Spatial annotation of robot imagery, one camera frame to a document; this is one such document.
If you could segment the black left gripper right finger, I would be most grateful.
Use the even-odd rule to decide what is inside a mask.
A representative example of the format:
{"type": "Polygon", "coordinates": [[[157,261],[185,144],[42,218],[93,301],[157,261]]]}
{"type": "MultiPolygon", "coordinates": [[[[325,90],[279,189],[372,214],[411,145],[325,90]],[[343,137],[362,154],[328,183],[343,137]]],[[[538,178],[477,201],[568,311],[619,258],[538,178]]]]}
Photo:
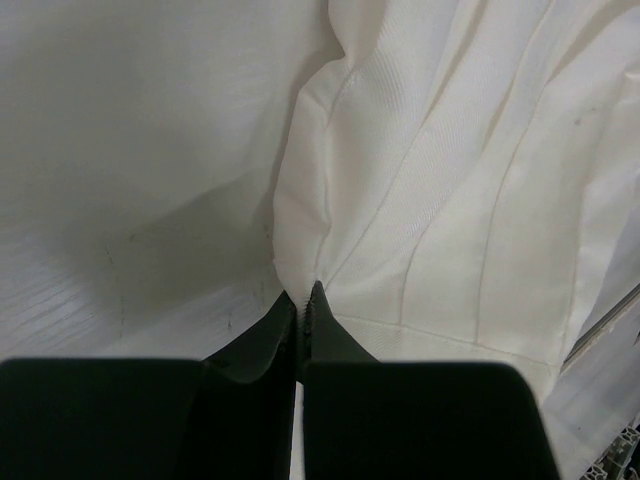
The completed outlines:
{"type": "Polygon", "coordinates": [[[381,362],[316,283],[302,322],[309,479],[555,479],[536,401],[496,362],[381,362]]]}

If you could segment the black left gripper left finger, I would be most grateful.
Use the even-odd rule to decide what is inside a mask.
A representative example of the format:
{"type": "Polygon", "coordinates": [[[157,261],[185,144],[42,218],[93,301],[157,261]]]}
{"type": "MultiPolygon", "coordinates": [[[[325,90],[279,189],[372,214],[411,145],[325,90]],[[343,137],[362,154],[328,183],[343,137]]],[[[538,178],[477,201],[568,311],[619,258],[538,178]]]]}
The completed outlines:
{"type": "Polygon", "coordinates": [[[295,309],[281,295],[203,360],[14,358],[1,365],[5,479],[285,479],[295,309]]]}

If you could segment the white pleated skirt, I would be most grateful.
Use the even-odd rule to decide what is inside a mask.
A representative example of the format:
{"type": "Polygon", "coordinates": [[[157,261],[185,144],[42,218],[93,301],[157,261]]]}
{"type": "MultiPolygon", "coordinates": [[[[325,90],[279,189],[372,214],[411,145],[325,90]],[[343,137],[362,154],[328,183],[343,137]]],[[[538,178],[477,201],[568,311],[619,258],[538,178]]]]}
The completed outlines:
{"type": "Polygon", "coordinates": [[[278,277],[382,360],[515,367],[561,468],[572,364],[639,290],[635,1],[332,1],[295,104],[278,277]]]}

